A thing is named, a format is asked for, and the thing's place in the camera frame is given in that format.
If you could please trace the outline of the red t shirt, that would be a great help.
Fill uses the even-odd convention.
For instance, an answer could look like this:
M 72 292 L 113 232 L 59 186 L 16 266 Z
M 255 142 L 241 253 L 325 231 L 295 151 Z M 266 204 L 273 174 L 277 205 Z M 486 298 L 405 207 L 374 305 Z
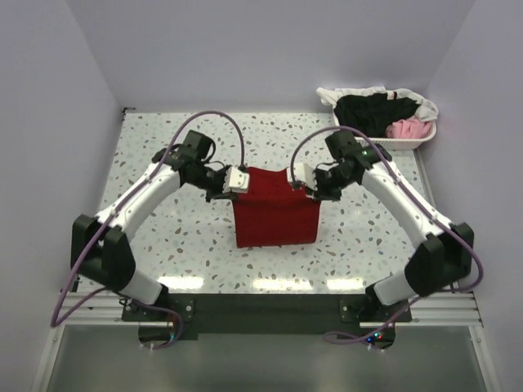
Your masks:
M 248 192 L 233 201 L 238 247 L 275 247 L 314 243 L 318 235 L 320 202 L 294 190 L 287 173 L 248 169 Z

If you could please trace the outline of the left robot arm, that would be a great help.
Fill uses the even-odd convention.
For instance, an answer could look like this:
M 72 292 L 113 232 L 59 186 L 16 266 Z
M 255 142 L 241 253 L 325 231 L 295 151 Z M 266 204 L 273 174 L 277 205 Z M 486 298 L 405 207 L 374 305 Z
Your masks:
M 107 290 L 141 303 L 151 320 L 169 311 L 168 289 L 141 272 L 131 241 L 146 218 L 183 185 L 193 185 L 206 199 L 235 199 L 248 191 L 250 175 L 244 165 L 208 166 L 215 142 L 189 131 L 180 144 L 161 149 L 144 174 L 115 202 L 94 217 L 81 215 L 73 224 L 72 269 Z

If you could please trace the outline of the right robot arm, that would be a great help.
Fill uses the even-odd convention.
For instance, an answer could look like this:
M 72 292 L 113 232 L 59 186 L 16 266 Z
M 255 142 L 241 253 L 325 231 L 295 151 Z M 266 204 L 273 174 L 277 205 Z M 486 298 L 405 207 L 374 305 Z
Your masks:
M 325 144 L 334 165 L 322 170 L 292 162 L 288 182 L 303 186 L 318 201 L 338 201 L 342 190 L 353 184 L 364 187 L 396 219 L 414 248 L 402 270 L 366 288 L 366 315 L 381 321 L 393 311 L 393 305 L 430 296 L 466 278 L 472 269 L 472 228 L 440 214 L 405 179 L 381 145 L 361 145 L 349 127 L 328 130 L 331 134 Z

